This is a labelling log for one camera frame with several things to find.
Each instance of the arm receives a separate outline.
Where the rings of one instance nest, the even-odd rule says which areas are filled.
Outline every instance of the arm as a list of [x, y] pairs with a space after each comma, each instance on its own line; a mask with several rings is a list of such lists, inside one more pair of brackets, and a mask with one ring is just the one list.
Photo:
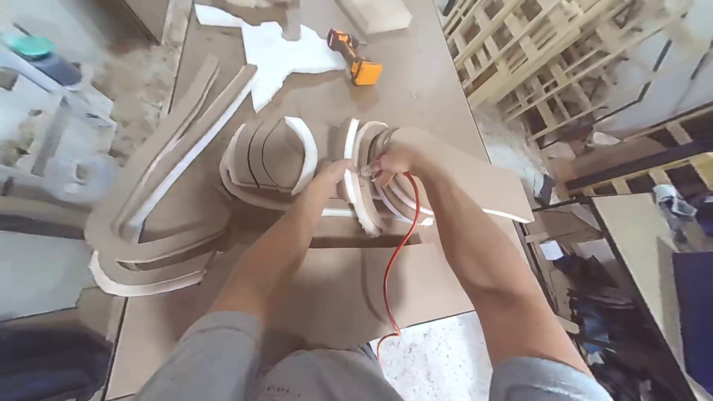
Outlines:
[[404, 171], [421, 179], [446, 259], [478, 313], [493, 364], [539, 357], [591, 375], [517, 248], [447, 172], [401, 143], [389, 146], [374, 170], [381, 171], [379, 185]]
[[264, 320], [272, 290], [304, 260], [324, 203], [351, 161], [326, 166], [292, 207], [240, 258], [209, 312], [236, 310]]

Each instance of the hand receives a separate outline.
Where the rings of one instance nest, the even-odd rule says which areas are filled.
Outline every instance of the hand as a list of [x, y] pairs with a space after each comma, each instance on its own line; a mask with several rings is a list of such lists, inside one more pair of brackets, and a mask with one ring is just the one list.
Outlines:
[[327, 162], [319, 169], [319, 173], [312, 179], [312, 182], [334, 192], [337, 184], [344, 179], [344, 172], [347, 169], [354, 170], [354, 161], [341, 159]]
[[386, 186], [398, 173], [410, 173], [418, 176], [428, 163], [427, 157], [405, 143], [388, 143], [386, 152], [374, 161], [373, 174], [377, 175], [376, 184]]

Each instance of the white paper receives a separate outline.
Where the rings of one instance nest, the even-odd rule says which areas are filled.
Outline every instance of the white paper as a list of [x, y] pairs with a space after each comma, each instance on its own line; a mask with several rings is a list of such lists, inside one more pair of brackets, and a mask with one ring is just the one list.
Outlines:
[[565, 255], [562, 253], [560, 244], [555, 240], [549, 240], [541, 243], [540, 249], [542, 250], [542, 253], [545, 254], [545, 259], [547, 260], [557, 260]]
[[298, 41], [287, 41], [282, 38], [282, 27], [275, 21], [253, 26], [226, 11], [201, 4], [195, 5], [195, 15], [202, 25], [242, 29], [245, 60], [257, 66], [252, 88], [255, 113], [272, 100], [291, 73], [321, 73], [347, 67], [342, 55], [331, 50], [327, 41], [307, 26], [299, 26]]

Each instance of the concrete floor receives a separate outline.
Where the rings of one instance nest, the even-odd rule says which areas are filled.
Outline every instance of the concrete floor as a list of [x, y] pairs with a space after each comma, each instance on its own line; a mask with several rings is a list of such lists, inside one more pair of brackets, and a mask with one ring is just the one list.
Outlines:
[[406, 401], [488, 399], [493, 368], [475, 312], [402, 332], [381, 345], [381, 368]]

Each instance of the bottle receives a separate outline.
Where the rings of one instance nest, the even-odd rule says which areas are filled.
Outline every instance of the bottle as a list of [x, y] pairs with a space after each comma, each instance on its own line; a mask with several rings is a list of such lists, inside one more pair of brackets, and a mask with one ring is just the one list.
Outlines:
[[20, 36], [7, 41], [9, 48], [32, 66], [44, 72], [62, 86], [79, 83], [82, 72], [54, 53], [54, 44], [42, 36]]

